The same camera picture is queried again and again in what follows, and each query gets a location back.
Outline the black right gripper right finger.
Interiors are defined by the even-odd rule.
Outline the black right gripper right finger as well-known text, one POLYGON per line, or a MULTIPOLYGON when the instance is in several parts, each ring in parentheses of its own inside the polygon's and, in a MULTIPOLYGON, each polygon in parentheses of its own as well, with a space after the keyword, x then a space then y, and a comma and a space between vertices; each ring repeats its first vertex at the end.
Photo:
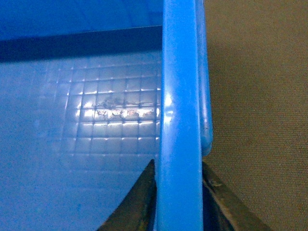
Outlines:
POLYGON ((270 231, 214 173, 202 162, 203 226, 205 231, 270 231))

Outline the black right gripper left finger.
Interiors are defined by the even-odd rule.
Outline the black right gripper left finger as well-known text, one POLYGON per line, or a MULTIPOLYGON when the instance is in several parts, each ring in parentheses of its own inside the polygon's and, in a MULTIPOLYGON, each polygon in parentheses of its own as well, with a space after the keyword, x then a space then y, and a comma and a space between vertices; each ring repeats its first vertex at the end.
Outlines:
POLYGON ((155 164, 151 159, 99 231, 152 231, 156 209, 155 164))

